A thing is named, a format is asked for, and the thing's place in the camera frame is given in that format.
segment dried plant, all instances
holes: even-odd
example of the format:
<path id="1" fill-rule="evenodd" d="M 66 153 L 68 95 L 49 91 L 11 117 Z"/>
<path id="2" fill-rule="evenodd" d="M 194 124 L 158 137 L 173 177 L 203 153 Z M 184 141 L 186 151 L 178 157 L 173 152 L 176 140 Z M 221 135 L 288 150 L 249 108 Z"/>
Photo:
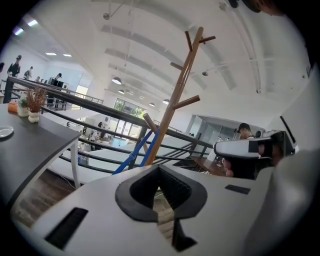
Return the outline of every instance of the dried plant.
<path id="1" fill-rule="evenodd" d="M 28 89 L 26 91 L 26 101 L 28 109 L 32 113 L 38 113 L 41 106 L 46 102 L 46 92 L 41 88 L 35 90 Z"/>

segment potted plant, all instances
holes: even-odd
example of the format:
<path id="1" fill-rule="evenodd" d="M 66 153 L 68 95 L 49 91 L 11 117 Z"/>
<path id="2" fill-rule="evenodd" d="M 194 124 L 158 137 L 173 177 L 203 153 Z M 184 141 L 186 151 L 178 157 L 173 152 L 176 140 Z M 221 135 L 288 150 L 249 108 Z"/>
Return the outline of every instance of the potted plant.
<path id="1" fill-rule="evenodd" d="M 37 88 L 35 90 L 28 89 L 26 91 L 26 101 L 29 110 L 28 120 L 30 123 L 39 122 L 39 111 L 45 104 L 46 92 L 41 88 Z"/>
<path id="2" fill-rule="evenodd" d="M 21 118 L 29 116 L 28 102 L 26 98 L 21 98 L 18 102 L 18 116 Z"/>

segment wooden table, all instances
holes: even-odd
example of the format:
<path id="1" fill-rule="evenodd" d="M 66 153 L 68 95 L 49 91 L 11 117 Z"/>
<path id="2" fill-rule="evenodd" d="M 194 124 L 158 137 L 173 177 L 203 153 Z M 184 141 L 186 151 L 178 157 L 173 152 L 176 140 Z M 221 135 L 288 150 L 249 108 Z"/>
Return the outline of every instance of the wooden table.
<path id="1" fill-rule="evenodd" d="M 0 195 L 10 209 L 19 203 L 23 191 L 65 150 L 71 148 L 72 174 L 78 180 L 79 132 L 40 115 L 39 123 L 8 112 L 8 104 L 0 105 L 0 127 L 12 126 L 13 133 L 0 139 Z"/>
<path id="2" fill-rule="evenodd" d="M 226 176 L 222 169 L 217 166 L 216 161 L 210 161 L 205 157 L 191 156 L 191 158 L 205 171 L 217 176 Z"/>

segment orange object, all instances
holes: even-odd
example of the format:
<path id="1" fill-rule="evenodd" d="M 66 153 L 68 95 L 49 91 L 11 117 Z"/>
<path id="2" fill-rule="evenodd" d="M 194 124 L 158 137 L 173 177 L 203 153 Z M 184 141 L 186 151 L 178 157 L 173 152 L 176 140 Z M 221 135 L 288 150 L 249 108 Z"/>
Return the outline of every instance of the orange object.
<path id="1" fill-rule="evenodd" d="M 18 102 L 10 101 L 8 104 L 8 111 L 18 113 Z"/>

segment gray tabletop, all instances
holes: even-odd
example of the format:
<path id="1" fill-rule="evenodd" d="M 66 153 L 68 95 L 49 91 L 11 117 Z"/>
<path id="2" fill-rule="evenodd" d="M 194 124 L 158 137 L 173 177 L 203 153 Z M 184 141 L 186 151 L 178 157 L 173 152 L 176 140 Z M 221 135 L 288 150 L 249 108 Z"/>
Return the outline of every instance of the gray tabletop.
<path id="1" fill-rule="evenodd" d="M 30 123 L 8 112 L 8 104 L 0 104 L 1 126 L 13 127 L 0 139 L 0 194 L 10 207 L 37 172 L 81 134 L 41 115 L 39 123 Z"/>

